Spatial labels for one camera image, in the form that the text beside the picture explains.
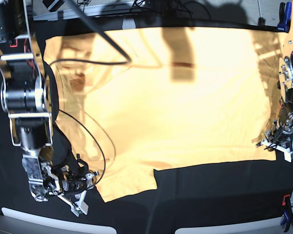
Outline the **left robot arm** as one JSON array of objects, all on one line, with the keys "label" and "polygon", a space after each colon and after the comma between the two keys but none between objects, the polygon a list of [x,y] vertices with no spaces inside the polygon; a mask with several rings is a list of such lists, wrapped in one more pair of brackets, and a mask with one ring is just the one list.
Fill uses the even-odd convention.
[{"label": "left robot arm", "polygon": [[281,91],[279,103],[281,108],[278,119],[272,122],[270,130],[265,132],[265,139],[257,143],[268,151],[280,151],[284,160],[293,159],[293,39],[285,41],[286,53],[279,59],[279,81],[277,88]]}]

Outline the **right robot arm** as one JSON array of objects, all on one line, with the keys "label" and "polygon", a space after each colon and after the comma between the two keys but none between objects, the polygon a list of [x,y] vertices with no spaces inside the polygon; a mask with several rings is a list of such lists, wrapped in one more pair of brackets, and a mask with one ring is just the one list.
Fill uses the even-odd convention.
[{"label": "right robot arm", "polygon": [[37,202],[58,197],[79,216],[87,214],[85,196],[98,172],[77,157],[79,168],[54,165],[52,104],[35,34],[30,31],[26,0],[0,0],[0,101],[9,118],[12,144],[23,149],[22,166]]}]

